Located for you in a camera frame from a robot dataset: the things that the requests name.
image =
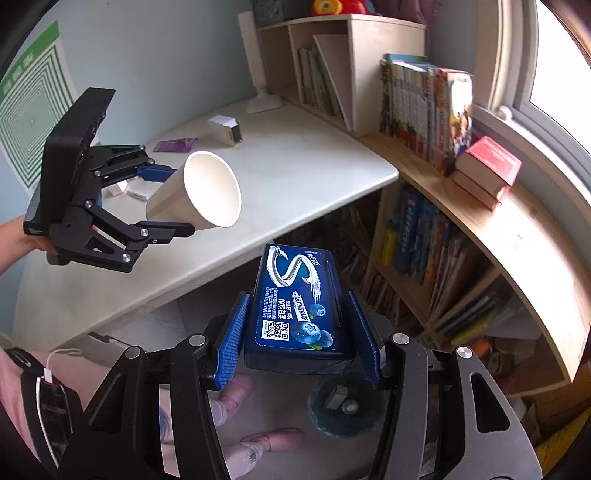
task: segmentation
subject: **person's arm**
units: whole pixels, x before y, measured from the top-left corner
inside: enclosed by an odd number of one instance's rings
[[[23,219],[20,216],[0,225],[0,275],[35,249],[55,253],[47,238],[25,235],[22,230]]]

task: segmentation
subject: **window sill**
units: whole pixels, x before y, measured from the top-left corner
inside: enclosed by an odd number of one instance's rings
[[[591,192],[546,143],[520,123],[502,120],[479,105],[473,106],[473,117],[527,155],[568,195],[577,210],[591,224]]]

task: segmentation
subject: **wall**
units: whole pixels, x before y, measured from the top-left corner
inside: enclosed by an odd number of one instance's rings
[[[478,0],[441,0],[430,28],[429,60],[435,65],[474,73]]]
[[[255,93],[236,20],[249,9],[251,0],[60,0],[29,39],[57,20],[77,93],[89,86],[116,90],[99,139],[146,143]],[[0,154],[0,223],[27,205]],[[0,277],[0,331],[6,333],[23,268],[21,261]]]
[[[431,30],[429,59],[436,65],[474,73],[478,28],[478,1],[442,0]],[[478,121],[475,126],[522,161],[517,177],[554,216],[591,267],[591,225],[569,197],[523,152]]]

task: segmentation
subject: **red book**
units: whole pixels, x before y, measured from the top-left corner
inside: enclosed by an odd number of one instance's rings
[[[457,170],[497,200],[511,188],[520,168],[519,158],[491,137],[482,137],[456,160]]]
[[[511,187],[505,187],[501,189],[497,197],[493,197],[490,193],[488,193],[485,189],[483,189],[480,185],[478,185],[474,180],[466,177],[461,171],[456,170],[452,173],[452,180],[454,183],[462,187],[466,190],[470,195],[472,195],[476,200],[480,201],[483,205],[485,205],[491,212],[493,212],[501,201],[503,195],[509,191]]]

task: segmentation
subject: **blueberry image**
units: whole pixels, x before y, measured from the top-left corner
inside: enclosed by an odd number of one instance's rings
[[[312,322],[294,322],[290,325],[291,335],[298,342],[316,343],[321,336],[318,325]]]
[[[313,315],[312,318],[323,317],[326,314],[326,309],[324,308],[324,305],[321,305],[320,303],[313,303],[308,308],[308,313]]]
[[[322,348],[330,347],[335,340],[332,338],[332,335],[327,332],[326,330],[320,331],[320,340],[316,342],[316,345],[321,346]]]

